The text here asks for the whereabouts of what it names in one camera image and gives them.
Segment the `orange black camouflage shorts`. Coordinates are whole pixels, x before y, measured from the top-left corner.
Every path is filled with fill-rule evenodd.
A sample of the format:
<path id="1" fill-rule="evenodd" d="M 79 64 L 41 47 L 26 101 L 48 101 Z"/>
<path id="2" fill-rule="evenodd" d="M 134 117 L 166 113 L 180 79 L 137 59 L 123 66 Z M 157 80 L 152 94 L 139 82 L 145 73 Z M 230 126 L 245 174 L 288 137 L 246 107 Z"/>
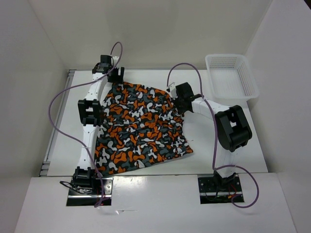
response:
<path id="1" fill-rule="evenodd" d="M 166 91 L 113 83 L 102 107 L 104 120 L 96 138 L 94 161 L 104 177 L 193 153 L 183 134 L 184 116 Z"/>

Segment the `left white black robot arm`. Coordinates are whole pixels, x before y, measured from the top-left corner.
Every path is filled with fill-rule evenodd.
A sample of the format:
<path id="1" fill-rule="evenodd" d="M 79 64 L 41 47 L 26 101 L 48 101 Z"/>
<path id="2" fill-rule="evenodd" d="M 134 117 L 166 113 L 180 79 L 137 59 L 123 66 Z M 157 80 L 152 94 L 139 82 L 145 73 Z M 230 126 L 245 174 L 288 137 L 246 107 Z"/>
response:
<path id="1" fill-rule="evenodd" d="M 123 81 L 124 68 L 118 67 L 120 56 L 101 55 L 99 63 L 92 69 L 92 81 L 86 96 L 78 101 L 79 119 L 83 139 L 81 155 L 72 177 L 72 187 L 84 196 L 111 197 L 112 184 L 96 168 L 94 161 L 97 133 L 104 121 L 104 109 L 100 103 L 103 90 L 112 82 Z"/>

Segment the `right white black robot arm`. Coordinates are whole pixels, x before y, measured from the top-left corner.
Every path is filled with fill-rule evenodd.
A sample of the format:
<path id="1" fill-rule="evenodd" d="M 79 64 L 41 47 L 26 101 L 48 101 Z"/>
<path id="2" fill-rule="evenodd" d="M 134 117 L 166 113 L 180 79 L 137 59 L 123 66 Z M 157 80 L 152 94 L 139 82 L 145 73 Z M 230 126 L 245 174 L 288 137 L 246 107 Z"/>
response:
<path id="1" fill-rule="evenodd" d="M 239 105 L 226 106 L 194 94 L 189 83 L 171 83 L 167 91 L 179 113 L 190 111 L 211 119 L 216 126 L 216 153 L 213 156 L 213 185 L 226 190 L 235 178 L 241 148 L 252 138 L 252 131 Z"/>

